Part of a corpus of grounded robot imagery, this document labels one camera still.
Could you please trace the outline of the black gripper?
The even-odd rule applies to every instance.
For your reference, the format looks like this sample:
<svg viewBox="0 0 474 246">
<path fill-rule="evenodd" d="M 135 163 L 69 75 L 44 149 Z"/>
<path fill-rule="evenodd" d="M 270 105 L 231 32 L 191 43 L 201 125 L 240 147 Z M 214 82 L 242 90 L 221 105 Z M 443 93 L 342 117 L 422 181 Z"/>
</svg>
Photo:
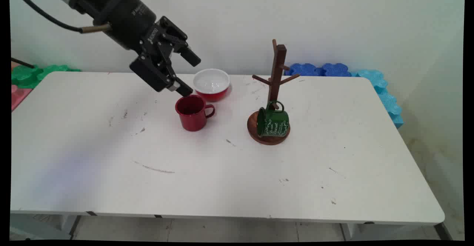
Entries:
<svg viewBox="0 0 474 246">
<path fill-rule="evenodd" d="M 168 17 L 157 18 L 141 0 L 69 0 L 71 8 L 93 18 L 93 26 L 82 27 L 81 33 L 104 32 L 126 50 L 139 55 L 130 69 L 156 92 L 165 89 L 189 96 L 193 89 L 176 76 L 173 70 L 161 66 L 154 60 L 161 60 L 151 35 L 160 35 L 161 43 L 171 45 L 174 53 L 180 54 L 186 62 L 196 67 L 201 59 L 187 43 L 188 36 Z"/>
</svg>

